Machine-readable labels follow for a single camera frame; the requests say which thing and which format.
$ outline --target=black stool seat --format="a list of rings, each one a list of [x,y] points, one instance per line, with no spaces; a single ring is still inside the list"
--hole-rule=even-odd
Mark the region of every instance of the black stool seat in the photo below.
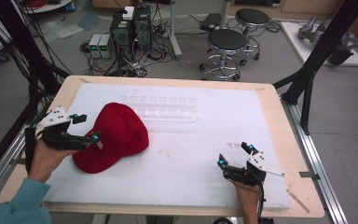
[[[233,30],[215,30],[208,35],[208,41],[222,50],[238,50],[246,45],[246,37]]]
[[[246,25],[247,23],[264,25],[269,22],[269,16],[254,8],[243,8],[235,13],[235,20],[242,25]]]

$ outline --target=red object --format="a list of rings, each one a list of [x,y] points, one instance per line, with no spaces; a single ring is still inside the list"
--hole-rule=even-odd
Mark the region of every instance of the red object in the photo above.
[[[147,129],[127,105],[105,105],[86,134],[101,131],[100,144],[93,144],[73,155],[76,166],[85,173],[100,173],[123,157],[138,154],[149,146]]]

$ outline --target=hand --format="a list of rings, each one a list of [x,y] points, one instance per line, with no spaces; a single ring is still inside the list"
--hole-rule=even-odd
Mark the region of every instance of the hand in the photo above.
[[[241,205],[244,224],[257,224],[257,205],[260,197],[258,186],[243,185],[239,182],[232,182],[237,191],[237,198]]]
[[[50,148],[40,139],[34,149],[34,158],[28,178],[45,183],[62,160],[74,153],[76,153],[76,150]]]

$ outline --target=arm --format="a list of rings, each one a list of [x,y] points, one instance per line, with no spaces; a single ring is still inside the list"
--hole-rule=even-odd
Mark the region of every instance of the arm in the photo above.
[[[28,178],[10,203],[0,203],[0,223],[51,223],[48,209],[40,205],[50,189],[45,182],[62,160],[75,152],[49,148],[38,141]]]
[[[245,186],[238,182],[233,182],[237,191],[237,198],[241,205],[244,224],[257,224],[257,205],[259,200],[258,186]]]

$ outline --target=white mat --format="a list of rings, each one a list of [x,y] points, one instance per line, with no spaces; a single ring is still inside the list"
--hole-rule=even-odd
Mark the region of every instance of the white mat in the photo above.
[[[304,63],[310,53],[313,51],[314,45],[310,43],[308,39],[300,39],[298,38],[298,29],[301,28],[304,24],[298,24],[295,22],[281,22],[284,33],[290,39],[293,48],[296,50],[298,57]],[[353,49],[351,50],[353,55],[347,59],[343,64],[340,66],[358,66],[358,53]],[[324,65],[331,65],[328,61],[324,62]]]
[[[235,189],[217,166],[219,153],[230,165],[245,166],[244,141],[276,162],[255,91],[83,84],[68,113],[88,119],[69,132],[85,134],[111,102],[138,113],[149,148],[96,175],[65,159],[48,181],[45,201],[237,207]],[[266,208],[290,208],[283,177],[268,174],[265,192]]]

